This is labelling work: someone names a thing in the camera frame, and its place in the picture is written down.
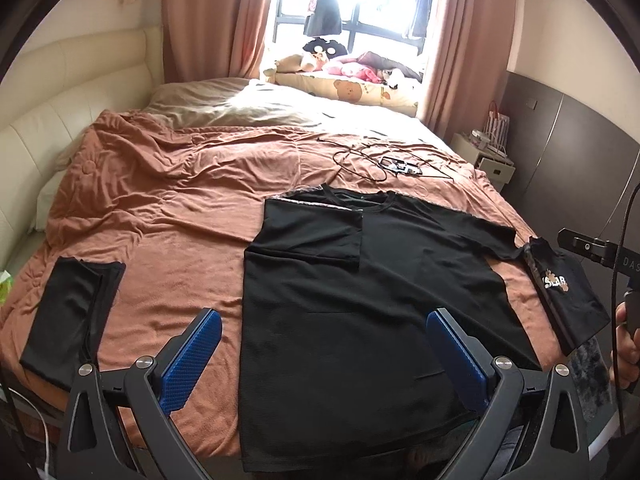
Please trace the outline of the person's right hand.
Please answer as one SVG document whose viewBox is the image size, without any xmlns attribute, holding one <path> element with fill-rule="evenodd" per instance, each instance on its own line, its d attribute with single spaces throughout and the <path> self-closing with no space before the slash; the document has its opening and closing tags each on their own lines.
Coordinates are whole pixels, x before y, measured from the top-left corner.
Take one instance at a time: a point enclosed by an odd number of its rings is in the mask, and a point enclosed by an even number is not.
<svg viewBox="0 0 640 480">
<path fill-rule="evenodd" d="M 628 332 L 625 304 L 616 308 L 616 344 L 611 353 L 610 381 L 627 389 L 639 379 L 639 331 Z"/>
</svg>

